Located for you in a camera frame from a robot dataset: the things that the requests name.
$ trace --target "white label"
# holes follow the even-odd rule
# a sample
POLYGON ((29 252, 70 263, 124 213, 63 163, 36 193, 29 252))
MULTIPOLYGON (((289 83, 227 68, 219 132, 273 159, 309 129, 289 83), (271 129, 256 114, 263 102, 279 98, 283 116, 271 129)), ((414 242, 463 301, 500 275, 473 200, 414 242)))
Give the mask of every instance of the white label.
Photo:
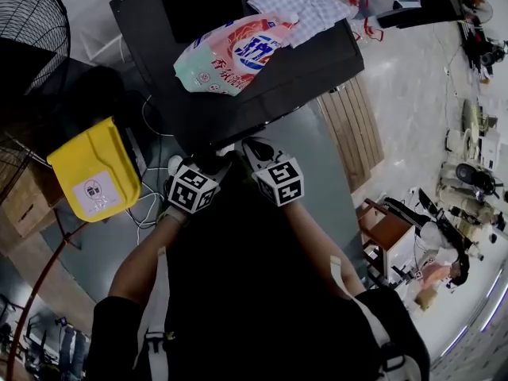
POLYGON ((72 188, 85 215, 93 216, 121 204, 108 171, 99 172, 72 188))

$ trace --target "wooden pallet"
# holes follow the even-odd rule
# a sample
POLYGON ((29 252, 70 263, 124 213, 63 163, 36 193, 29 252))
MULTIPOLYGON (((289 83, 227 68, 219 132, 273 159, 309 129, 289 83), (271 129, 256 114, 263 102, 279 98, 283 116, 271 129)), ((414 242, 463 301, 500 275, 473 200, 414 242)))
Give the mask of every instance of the wooden pallet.
POLYGON ((317 98, 354 192, 384 158, 379 131, 361 76, 317 98))

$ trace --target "black and white marker cube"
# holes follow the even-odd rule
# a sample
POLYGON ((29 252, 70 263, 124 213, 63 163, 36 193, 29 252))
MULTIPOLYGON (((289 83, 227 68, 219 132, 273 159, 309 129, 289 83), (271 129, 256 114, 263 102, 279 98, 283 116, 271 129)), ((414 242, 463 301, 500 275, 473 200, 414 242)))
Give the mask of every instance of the black and white marker cube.
POLYGON ((219 184, 182 165, 176 172, 169 201, 191 214, 207 207, 218 192, 219 184))
POLYGON ((303 173, 295 158, 254 172, 260 192, 277 206, 293 202, 304 195, 303 173))

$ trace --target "black shirt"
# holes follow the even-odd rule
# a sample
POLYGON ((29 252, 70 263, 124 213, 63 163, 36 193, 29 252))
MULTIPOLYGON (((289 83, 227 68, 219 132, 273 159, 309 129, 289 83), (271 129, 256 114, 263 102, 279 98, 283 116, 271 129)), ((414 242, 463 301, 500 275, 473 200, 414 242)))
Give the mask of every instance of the black shirt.
MULTIPOLYGON (((167 254, 170 379, 377 379, 381 356, 360 308, 327 293, 277 208, 222 186, 167 254)), ((428 379, 429 355, 398 295, 358 299, 428 379)), ((146 351, 132 370, 142 313, 122 298, 95 307, 88 379, 151 379, 146 351)))

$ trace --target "red pipe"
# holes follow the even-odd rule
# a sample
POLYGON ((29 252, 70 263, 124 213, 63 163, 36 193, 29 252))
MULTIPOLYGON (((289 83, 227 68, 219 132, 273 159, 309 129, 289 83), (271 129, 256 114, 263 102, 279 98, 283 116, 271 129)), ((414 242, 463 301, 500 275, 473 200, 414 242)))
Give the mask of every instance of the red pipe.
POLYGON ((39 289, 46 279, 46 276, 49 273, 49 270, 55 263, 56 259, 64 250, 65 246, 69 242, 69 239, 74 236, 79 230, 81 230, 87 223, 83 223, 80 227, 78 227, 75 231, 72 233, 64 233, 64 228, 62 227, 62 224, 60 223, 60 219, 58 218, 58 213, 55 210, 55 216, 56 221, 58 222, 58 226, 60 227, 60 232, 62 233, 62 242, 56 249, 56 251, 53 253, 52 257, 49 259, 48 263, 42 270, 41 274, 39 275, 39 278, 37 279, 37 282, 33 286, 32 293, 29 296, 29 300, 25 304, 25 308, 23 309, 23 312, 21 312, 21 317, 19 319, 19 322, 17 323, 16 332, 14 333, 13 342, 10 345, 10 352, 9 352, 9 359, 7 361, 7 378, 6 381, 13 381, 13 375, 14 375, 14 361, 16 360, 16 351, 17 346, 19 345, 19 340, 21 338, 21 332, 23 331, 23 326, 25 326, 26 318, 29 316, 30 308, 32 307, 33 300, 37 296, 37 293, 39 292, 39 289))

